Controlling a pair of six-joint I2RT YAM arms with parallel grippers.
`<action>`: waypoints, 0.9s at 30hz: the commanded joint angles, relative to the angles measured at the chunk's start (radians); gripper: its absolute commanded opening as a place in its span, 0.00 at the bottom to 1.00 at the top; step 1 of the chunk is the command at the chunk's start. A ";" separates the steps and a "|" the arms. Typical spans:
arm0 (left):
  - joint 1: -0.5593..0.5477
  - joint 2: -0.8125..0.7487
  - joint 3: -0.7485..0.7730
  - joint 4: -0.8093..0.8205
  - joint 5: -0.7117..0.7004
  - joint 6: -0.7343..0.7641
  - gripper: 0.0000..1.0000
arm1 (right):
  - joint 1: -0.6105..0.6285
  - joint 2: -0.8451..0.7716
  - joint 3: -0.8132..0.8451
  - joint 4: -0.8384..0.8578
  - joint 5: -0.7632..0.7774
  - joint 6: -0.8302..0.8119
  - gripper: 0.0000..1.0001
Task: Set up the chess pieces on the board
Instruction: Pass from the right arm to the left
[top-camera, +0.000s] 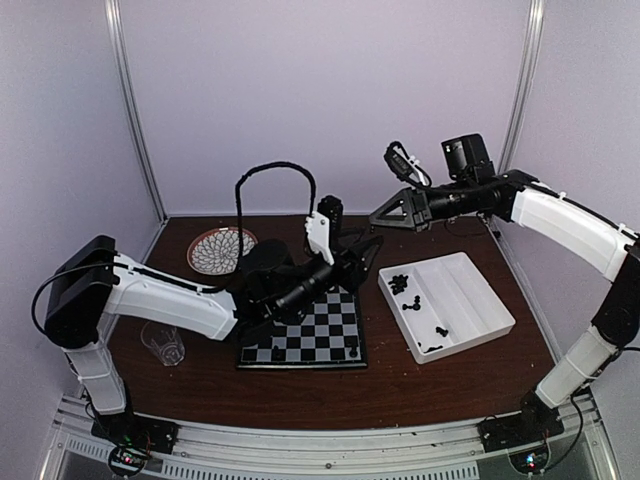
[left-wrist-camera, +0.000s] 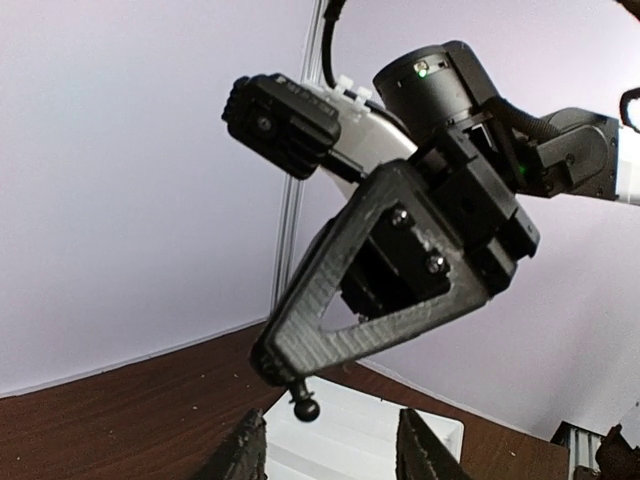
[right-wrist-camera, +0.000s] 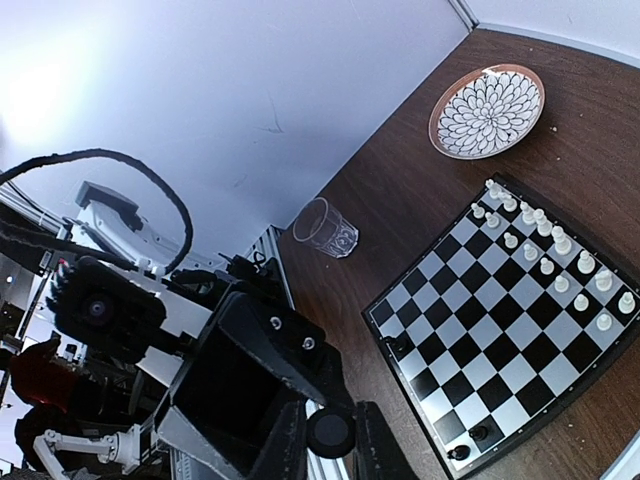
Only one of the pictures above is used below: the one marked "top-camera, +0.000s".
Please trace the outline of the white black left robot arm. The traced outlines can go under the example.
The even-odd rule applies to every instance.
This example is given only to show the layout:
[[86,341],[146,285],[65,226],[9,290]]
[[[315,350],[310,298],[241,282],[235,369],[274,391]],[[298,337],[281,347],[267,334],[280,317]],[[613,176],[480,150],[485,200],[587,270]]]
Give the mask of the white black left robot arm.
[[342,204],[324,197],[305,219],[308,260],[294,263],[279,239],[241,250],[227,286],[207,286],[144,266],[98,235],[40,286],[49,294],[36,328],[67,355],[94,411],[123,444],[137,442],[144,424],[131,412],[125,382],[98,329],[105,315],[131,316],[221,341],[236,334],[241,345],[271,336],[279,324],[302,322],[306,310],[339,286],[355,293],[366,281],[383,244],[380,236],[345,245]]

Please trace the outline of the white plastic tray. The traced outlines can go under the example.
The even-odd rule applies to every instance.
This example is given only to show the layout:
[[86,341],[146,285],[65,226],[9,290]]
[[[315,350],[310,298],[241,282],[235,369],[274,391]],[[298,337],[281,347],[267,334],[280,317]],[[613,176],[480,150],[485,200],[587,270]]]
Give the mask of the white plastic tray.
[[[409,276],[408,287],[393,295],[388,281],[399,274]],[[505,336],[515,325],[515,318],[464,252],[382,268],[378,285],[418,364]],[[421,309],[403,311],[402,304],[412,303],[416,295],[421,297]],[[447,329],[449,335],[437,334],[436,327]],[[444,348],[422,354],[419,345]]]

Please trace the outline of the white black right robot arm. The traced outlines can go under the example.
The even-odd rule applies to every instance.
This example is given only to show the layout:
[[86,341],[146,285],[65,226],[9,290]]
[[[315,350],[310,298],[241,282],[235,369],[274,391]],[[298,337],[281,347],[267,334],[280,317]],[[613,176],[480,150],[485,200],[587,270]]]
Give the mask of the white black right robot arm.
[[530,173],[497,172],[478,133],[445,140],[441,148],[449,180],[436,185],[401,142],[386,147],[384,162],[405,186],[370,215],[371,225],[419,232],[478,214],[545,239],[608,285],[584,332],[521,400],[512,430],[530,442],[638,337],[639,235]]

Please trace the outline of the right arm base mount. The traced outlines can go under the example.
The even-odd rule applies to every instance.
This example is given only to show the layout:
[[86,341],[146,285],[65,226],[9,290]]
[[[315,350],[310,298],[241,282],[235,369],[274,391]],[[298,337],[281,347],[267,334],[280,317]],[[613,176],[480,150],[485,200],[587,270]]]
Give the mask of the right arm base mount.
[[502,451],[510,466],[528,477],[542,474],[550,466],[549,440],[565,431],[560,420],[543,426],[527,426],[521,413],[486,417],[477,428],[486,453]]

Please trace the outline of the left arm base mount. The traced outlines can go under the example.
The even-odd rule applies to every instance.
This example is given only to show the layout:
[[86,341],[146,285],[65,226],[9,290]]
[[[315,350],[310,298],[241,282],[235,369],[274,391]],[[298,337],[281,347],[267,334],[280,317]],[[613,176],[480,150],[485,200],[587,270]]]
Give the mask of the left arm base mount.
[[91,434],[113,447],[107,466],[117,476],[130,478],[161,463],[159,454],[171,454],[177,440],[176,423],[135,416],[132,421],[95,419]]

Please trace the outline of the black white chessboard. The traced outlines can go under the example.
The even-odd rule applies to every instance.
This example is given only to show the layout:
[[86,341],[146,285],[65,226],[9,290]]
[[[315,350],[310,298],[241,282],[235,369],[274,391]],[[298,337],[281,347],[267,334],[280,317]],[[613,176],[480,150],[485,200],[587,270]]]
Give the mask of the black white chessboard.
[[[350,358],[348,345],[358,342],[359,355]],[[280,361],[272,350],[282,351]],[[310,305],[298,325],[278,324],[273,335],[238,352],[239,369],[359,369],[368,355],[359,296],[336,287]]]

